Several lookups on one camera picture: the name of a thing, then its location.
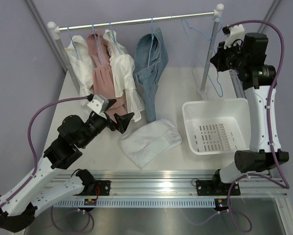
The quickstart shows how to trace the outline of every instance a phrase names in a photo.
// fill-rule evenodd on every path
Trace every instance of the clothing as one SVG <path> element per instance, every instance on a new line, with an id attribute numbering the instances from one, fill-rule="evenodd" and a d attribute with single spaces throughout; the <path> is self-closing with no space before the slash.
<path id="1" fill-rule="evenodd" d="M 122 136 L 119 146 L 139 168 L 143 168 L 161 152 L 182 143 L 181 135 L 173 122 L 159 119 Z"/>
<path id="2" fill-rule="evenodd" d="M 124 107 L 126 102 L 125 95 L 116 98 L 115 90 L 113 87 L 113 74 L 112 68 L 109 63 L 109 55 L 107 49 L 107 42 L 105 39 L 95 31 L 97 35 L 97 43 L 94 34 L 91 34 L 87 38 L 87 43 L 89 47 L 89 55 L 92 57 L 96 68 L 93 73 L 93 87 L 95 94 L 101 94 L 107 99 L 116 99 L 117 102 L 107 110 L 107 114 L 110 118 L 115 121 L 114 114 L 124 115 L 127 111 Z"/>
<path id="3" fill-rule="evenodd" d="M 116 97 L 123 95 L 125 90 L 128 113 L 134 113 L 135 122 L 141 119 L 141 111 L 144 110 L 144 104 L 140 95 L 136 91 L 135 81 L 133 79 L 133 70 L 135 69 L 134 59 L 127 53 L 127 50 L 119 43 L 116 47 L 113 41 L 113 34 L 106 29 L 103 38 L 107 41 L 108 52 L 110 55 L 110 64 L 113 72 L 113 85 Z"/>
<path id="4" fill-rule="evenodd" d="M 134 80 L 142 88 L 148 123 L 156 120 L 155 95 L 160 76 L 168 63 L 168 54 L 160 28 L 154 32 L 150 65 L 148 66 L 151 43 L 152 34 L 146 34 L 139 40 L 135 50 L 135 70 L 133 72 Z"/>
<path id="5" fill-rule="evenodd" d="M 95 68 L 95 64 L 93 63 L 92 58 L 89 56 L 88 45 L 86 40 L 84 40 L 84 38 L 81 36 L 73 36 L 72 40 L 76 45 L 79 59 L 77 58 L 77 54 L 72 42 L 70 42 L 69 46 L 65 48 L 65 51 L 69 57 L 72 69 L 79 82 L 80 96 L 87 96 L 93 93 L 92 74 Z M 82 106 L 86 106 L 87 103 L 87 100 L 81 100 Z"/>

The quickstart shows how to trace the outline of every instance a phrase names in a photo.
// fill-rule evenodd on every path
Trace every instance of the metal rod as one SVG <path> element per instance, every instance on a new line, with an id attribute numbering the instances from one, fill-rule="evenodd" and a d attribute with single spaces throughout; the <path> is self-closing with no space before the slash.
<path id="1" fill-rule="evenodd" d="M 265 17 L 264 17 L 264 21 L 270 22 L 270 20 L 272 19 L 273 15 L 275 14 L 276 10 L 278 9 L 278 7 L 280 6 L 280 2 L 282 0 L 274 0 L 273 3 L 271 4 L 268 12 L 266 13 Z M 267 27 L 267 25 L 265 24 L 261 24 L 257 30 L 257 33 L 263 33 L 265 31 L 265 28 Z"/>
<path id="2" fill-rule="evenodd" d="M 205 93 L 207 75 L 208 75 L 209 67 L 210 67 L 210 59 L 211 59 L 211 57 L 213 55 L 213 48 L 214 48 L 215 41 L 216 41 L 216 34 L 217 34 L 217 31 L 218 31 L 218 27 L 219 27 L 219 21 L 215 20 L 214 21 L 214 26 L 213 26 L 213 31 L 211 33 L 211 40 L 210 40 L 210 43 L 209 43 L 209 49 L 208 49 L 206 63 L 205 63 L 205 70 L 204 70 L 204 74 L 203 74 L 202 85 L 201 85 L 201 88 L 199 90 L 200 93 Z"/>
<path id="3" fill-rule="evenodd" d="M 31 12 L 33 18 L 35 19 L 37 25 L 39 26 L 39 29 L 41 30 L 41 32 L 43 33 L 49 47 L 51 48 L 53 54 L 55 55 L 58 63 L 61 65 L 63 71 L 66 73 L 67 72 L 67 69 L 65 67 L 65 63 L 63 61 L 63 59 L 61 58 L 58 50 L 56 49 L 56 46 L 50 36 L 50 34 L 48 33 L 48 30 L 42 20 L 42 17 L 41 17 L 41 14 L 40 12 L 38 11 L 35 3 L 33 3 L 32 0 L 25 0 L 24 1 L 25 4 L 27 5 L 27 7 L 29 8 L 29 11 Z"/>
<path id="4" fill-rule="evenodd" d="M 205 16 L 214 16 L 214 15 L 215 15 L 215 12 L 206 12 L 206 13 L 197 13 L 197 14 L 190 14 L 190 15 L 156 17 L 156 18 L 153 18 L 153 22 L 180 20 L 180 19 L 186 19 L 186 18 L 205 17 Z M 121 25 L 131 25 L 131 24 L 145 24 L 145 23 L 150 23 L 151 21 L 152 21 L 152 18 L 147 18 L 147 19 L 140 19 L 140 20 L 112 22 L 111 25 L 121 26 Z M 94 25 L 95 28 L 103 28 L 103 27 L 109 27 L 109 26 L 110 26 L 109 23 L 98 23 Z M 92 29 L 92 25 L 89 24 L 89 25 L 69 27 L 70 31 L 82 30 L 82 29 Z M 59 32 L 66 32 L 67 30 L 68 30 L 67 27 L 58 28 Z"/>
<path id="5" fill-rule="evenodd" d="M 61 52 L 61 54 L 63 55 L 64 57 L 64 61 L 65 61 L 65 64 L 66 64 L 66 68 L 70 74 L 70 77 L 72 79 L 72 82 L 74 84 L 74 86 L 76 87 L 76 90 L 78 92 L 78 94 L 80 93 L 80 85 L 79 85 L 79 82 L 77 80 L 77 77 L 76 77 L 76 74 L 74 73 L 73 71 L 73 68 L 71 66 L 71 63 L 70 63 L 70 60 L 69 60 L 69 57 L 65 51 L 65 48 L 64 48 L 64 45 L 62 43 L 62 40 L 59 38 L 59 39 L 55 39 L 55 42 Z"/>

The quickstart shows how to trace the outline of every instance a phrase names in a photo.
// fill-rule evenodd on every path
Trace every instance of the white rod end cap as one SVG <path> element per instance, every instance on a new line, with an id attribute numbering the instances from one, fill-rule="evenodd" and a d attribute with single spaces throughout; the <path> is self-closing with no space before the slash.
<path id="1" fill-rule="evenodd" d="M 223 4 L 221 4 L 221 3 L 219 3 L 217 6 L 216 6 L 216 10 L 217 11 L 222 11 L 223 9 L 224 9 L 224 5 Z"/>
<path id="2" fill-rule="evenodd" d="M 50 22 L 47 23 L 47 27 L 49 29 L 54 29 L 54 28 L 56 28 L 56 26 L 57 26 L 57 24 L 55 22 L 53 22 L 53 21 L 50 21 Z"/>

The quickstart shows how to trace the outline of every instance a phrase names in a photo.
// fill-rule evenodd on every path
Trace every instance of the pink blouse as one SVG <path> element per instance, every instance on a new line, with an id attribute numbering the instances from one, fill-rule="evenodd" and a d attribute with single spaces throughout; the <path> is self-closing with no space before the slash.
<path id="1" fill-rule="evenodd" d="M 127 114 L 125 109 L 126 97 L 116 98 L 115 89 L 113 86 L 113 74 L 112 68 L 109 63 L 108 46 L 105 39 L 95 31 L 97 36 L 97 43 L 95 41 L 94 34 L 91 34 L 87 38 L 87 44 L 89 48 L 89 55 L 92 57 L 96 68 L 93 72 L 93 88 L 94 94 L 101 94 L 107 99 L 116 99 L 117 102 L 107 110 L 107 114 L 115 121 L 114 114 L 124 115 Z"/>

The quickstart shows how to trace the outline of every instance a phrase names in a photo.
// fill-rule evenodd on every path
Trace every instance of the white plastic basket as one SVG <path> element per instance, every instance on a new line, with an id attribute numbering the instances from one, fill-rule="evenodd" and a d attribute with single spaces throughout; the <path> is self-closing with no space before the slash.
<path id="1" fill-rule="evenodd" d="M 249 149 L 250 119 L 246 99 L 186 102 L 182 112 L 188 144 L 195 155 Z"/>

